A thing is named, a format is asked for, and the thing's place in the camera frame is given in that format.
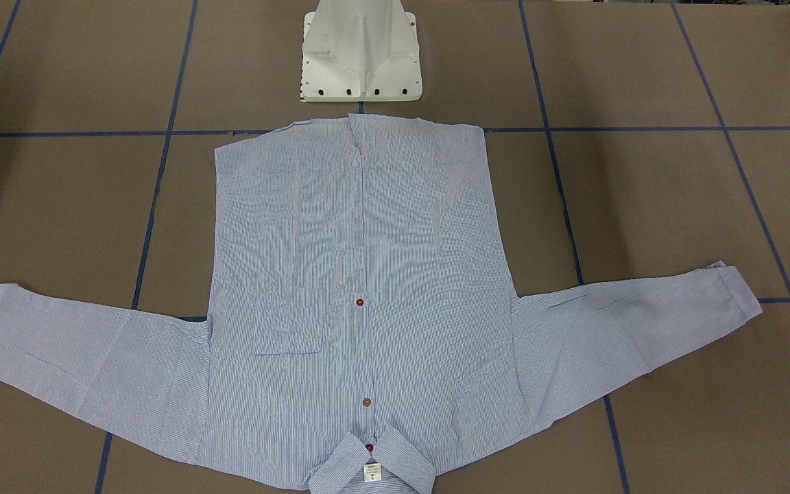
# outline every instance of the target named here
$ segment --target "shirt collar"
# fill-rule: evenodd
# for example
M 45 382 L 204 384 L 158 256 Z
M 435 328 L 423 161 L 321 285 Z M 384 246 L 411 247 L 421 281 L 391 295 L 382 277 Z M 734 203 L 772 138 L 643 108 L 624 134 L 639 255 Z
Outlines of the shirt collar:
M 347 434 L 328 460 L 310 477 L 311 494 L 341 494 L 345 485 L 370 459 L 370 453 L 359 438 Z M 373 459 L 417 494 L 431 494 L 435 467 L 391 425 L 386 425 L 383 435 L 376 440 Z

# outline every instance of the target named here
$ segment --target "sleeve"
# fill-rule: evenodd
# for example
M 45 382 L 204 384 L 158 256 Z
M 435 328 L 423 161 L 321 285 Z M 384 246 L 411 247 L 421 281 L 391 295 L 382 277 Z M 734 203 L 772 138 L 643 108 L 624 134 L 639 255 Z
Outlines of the sleeve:
M 670 278 L 518 298 L 512 304 L 514 363 L 530 433 L 760 312 L 737 269 L 721 262 Z
M 194 463 L 206 426 L 209 325 L 0 285 L 0 381 Z

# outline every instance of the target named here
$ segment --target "pocket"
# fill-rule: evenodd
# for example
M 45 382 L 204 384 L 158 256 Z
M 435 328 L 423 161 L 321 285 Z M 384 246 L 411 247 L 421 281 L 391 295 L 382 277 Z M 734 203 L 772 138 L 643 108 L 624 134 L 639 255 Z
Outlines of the pocket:
M 321 290 L 279 285 L 257 294 L 254 355 L 319 353 L 328 327 L 330 295 Z

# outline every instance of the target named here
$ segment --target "fabric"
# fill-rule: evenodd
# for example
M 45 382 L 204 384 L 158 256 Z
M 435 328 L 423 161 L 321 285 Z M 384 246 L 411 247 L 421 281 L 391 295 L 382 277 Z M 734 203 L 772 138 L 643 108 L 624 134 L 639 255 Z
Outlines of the fabric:
M 760 312 L 723 263 L 517 297 L 474 126 L 314 119 L 215 157 L 207 320 L 1 284 L 2 381 L 180 462 L 429 494 Z

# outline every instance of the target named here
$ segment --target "white label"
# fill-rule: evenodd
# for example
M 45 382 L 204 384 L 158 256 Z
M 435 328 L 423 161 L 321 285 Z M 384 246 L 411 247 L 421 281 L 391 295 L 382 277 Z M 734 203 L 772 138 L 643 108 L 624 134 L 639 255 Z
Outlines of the white label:
M 383 470 L 379 463 L 368 463 L 364 466 L 364 482 L 383 480 Z

